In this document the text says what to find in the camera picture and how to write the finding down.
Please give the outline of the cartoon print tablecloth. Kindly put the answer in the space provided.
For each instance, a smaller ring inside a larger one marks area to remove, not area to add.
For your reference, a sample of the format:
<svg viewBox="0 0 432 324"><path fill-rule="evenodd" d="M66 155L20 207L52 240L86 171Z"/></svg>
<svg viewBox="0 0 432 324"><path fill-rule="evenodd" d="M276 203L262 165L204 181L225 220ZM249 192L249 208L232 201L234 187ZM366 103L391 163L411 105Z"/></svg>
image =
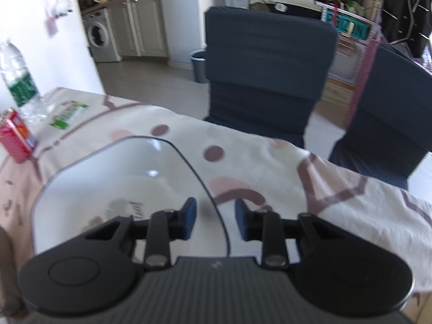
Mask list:
<svg viewBox="0 0 432 324"><path fill-rule="evenodd" d="M66 130L45 121L35 130L38 146L18 164L1 156L1 255L22 266L35 254L32 211L42 188L61 169L126 137L172 143L202 178L230 243L227 256L259 257L255 241L244 242L234 202L271 210L284 219L307 212L394 252L414 274L405 314L431 322L431 204L406 190L347 170L279 139L176 114L121 97L57 89L48 95L54 113L67 102L87 104Z"/></svg>

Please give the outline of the white ginkgo leaf plate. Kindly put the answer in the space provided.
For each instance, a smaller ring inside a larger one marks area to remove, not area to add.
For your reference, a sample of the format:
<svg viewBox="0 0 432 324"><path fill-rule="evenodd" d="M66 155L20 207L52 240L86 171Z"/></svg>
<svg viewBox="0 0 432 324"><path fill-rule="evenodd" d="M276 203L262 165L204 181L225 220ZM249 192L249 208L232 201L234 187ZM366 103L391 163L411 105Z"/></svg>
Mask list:
<svg viewBox="0 0 432 324"><path fill-rule="evenodd" d="M32 211L35 254L117 217L147 220L179 210L187 198L197 216L187 241L171 244L171 257L225 257L230 243L202 178L166 140L126 137L61 169L42 188Z"/></svg>

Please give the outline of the grey waste bin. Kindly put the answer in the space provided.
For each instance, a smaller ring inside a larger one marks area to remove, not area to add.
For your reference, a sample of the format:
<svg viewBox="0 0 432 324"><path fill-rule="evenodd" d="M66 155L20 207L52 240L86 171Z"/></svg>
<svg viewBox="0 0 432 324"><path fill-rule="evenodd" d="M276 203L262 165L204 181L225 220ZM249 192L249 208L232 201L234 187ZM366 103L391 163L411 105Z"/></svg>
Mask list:
<svg viewBox="0 0 432 324"><path fill-rule="evenodd" d="M194 81L197 83L208 83L206 74L206 52L205 50L195 50L190 54L193 67Z"/></svg>

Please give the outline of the teal poizon box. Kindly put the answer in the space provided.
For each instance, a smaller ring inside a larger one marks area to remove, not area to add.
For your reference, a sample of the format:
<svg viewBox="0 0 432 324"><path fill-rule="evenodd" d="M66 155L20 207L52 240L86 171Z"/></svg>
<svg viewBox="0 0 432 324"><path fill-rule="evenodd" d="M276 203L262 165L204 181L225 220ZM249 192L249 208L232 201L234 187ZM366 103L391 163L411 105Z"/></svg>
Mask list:
<svg viewBox="0 0 432 324"><path fill-rule="evenodd" d="M371 30L371 25L369 23L342 13L339 10L334 14L333 9L324 9L322 11L322 21L330 23L336 30L346 36L351 32L351 37L360 40L366 40Z"/></svg>

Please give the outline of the right dark blue chair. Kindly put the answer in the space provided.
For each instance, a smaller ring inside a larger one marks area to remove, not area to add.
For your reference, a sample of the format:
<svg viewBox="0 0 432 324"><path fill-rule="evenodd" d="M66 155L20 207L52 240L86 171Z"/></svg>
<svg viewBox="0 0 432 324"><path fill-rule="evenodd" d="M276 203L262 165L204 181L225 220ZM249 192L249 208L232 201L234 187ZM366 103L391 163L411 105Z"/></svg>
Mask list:
<svg viewBox="0 0 432 324"><path fill-rule="evenodd" d="M357 111L329 161L402 189L431 152L431 74L381 44Z"/></svg>

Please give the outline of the pink foam mat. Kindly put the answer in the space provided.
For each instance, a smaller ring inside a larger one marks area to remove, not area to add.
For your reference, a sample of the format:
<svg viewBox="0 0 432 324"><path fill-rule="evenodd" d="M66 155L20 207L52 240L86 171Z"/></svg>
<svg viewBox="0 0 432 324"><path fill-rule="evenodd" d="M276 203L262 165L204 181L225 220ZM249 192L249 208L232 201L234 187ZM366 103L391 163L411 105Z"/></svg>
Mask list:
<svg viewBox="0 0 432 324"><path fill-rule="evenodd" d="M367 83L367 80L369 78L370 71L372 69L373 62L376 56L377 48L381 43L382 43L382 38L378 37L377 39L372 39L366 48L365 56L362 60L360 72L358 74L357 82L352 95L352 100L349 104L349 109L344 122L344 126L346 129L349 127L350 123L352 122L352 119L355 116L355 113L357 112L357 106L362 97L365 84Z"/></svg>

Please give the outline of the dark blue chair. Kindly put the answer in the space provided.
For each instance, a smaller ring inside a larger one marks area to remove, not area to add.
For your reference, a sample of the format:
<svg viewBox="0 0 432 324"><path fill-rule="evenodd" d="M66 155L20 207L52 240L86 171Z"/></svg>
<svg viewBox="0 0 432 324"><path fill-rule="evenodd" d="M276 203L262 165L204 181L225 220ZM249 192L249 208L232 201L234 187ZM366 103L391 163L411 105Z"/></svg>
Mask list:
<svg viewBox="0 0 432 324"><path fill-rule="evenodd" d="M329 161L402 189L431 152L431 74L381 44L357 111Z"/></svg>
<svg viewBox="0 0 432 324"><path fill-rule="evenodd" d="M205 14L212 124L304 148L338 43L323 21L234 7Z"/></svg>

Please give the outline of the white washing machine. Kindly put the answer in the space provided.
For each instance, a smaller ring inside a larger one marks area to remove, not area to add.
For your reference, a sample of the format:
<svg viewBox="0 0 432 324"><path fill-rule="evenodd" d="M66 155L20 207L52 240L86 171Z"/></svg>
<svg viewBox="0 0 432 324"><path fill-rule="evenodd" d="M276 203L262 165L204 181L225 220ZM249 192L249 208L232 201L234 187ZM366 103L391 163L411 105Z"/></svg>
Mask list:
<svg viewBox="0 0 432 324"><path fill-rule="evenodd" d="M108 9L100 8L83 15L90 53L96 63L120 62Z"/></svg>

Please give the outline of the green snack packet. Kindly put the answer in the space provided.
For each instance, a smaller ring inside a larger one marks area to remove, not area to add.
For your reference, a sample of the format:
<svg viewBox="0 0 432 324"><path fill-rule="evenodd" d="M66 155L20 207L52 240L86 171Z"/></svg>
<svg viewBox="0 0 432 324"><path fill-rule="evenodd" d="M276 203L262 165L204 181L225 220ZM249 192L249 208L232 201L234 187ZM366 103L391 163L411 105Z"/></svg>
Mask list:
<svg viewBox="0 0 432 324"><path fill-rule="evenodd" d="M85 103L70 100L65 104L65 107L52 118L50 125L60 130L66 130L72 124L73 120L85 112L88 107L89 106Z"/></svg>

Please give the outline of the red drink carton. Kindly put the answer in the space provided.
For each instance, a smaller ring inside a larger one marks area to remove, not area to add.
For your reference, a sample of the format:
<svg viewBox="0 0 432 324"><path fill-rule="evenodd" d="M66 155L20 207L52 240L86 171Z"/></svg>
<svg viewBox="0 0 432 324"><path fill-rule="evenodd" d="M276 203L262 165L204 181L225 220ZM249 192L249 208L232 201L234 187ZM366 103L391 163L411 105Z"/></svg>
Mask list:
<svg viewBox="0 0 432 324"><path fill-rule="evenodd" d="M25 162L38 144L37 138L13 108L1 115L0 136L1 144L18 164Z"/></svg>

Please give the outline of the black jacket on rack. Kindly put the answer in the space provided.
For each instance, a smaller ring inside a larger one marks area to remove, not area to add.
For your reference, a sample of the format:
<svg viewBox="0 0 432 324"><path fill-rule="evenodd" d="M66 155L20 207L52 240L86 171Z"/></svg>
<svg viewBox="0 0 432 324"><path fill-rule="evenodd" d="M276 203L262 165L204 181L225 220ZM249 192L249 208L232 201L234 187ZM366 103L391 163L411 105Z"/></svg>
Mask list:
<svg viewBox="0 0 432 324"><path fill-rule="evenodd" d="M382 34L393 45L405 43L414 58L421 58L430 44L431 0L384 0Z"/></svg>

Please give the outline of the left dark blue chair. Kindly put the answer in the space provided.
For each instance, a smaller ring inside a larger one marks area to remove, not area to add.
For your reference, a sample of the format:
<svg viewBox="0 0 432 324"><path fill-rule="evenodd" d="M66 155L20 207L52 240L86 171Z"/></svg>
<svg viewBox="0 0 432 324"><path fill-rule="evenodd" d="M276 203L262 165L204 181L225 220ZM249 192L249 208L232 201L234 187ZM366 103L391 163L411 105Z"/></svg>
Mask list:
<svg viewBox="0 0 432 324"><path fill-rule="evenodd" d="M212 124L304 148L338 43L323 21L234 7L205 14Z"/></svg>

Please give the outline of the clear plastic water bottle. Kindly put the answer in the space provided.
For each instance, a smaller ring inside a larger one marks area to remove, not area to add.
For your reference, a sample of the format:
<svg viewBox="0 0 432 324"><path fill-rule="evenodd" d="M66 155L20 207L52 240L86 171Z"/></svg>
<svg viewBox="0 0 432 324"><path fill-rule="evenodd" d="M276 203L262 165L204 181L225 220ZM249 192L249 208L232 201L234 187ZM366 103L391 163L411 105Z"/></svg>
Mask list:
<svg viewBox="0 0 432 324"><path fill-rule="evenodd" d="M1 78L21 116L30 124L43 121L48 110L19 49L9 40L1 43Z"/></svg>

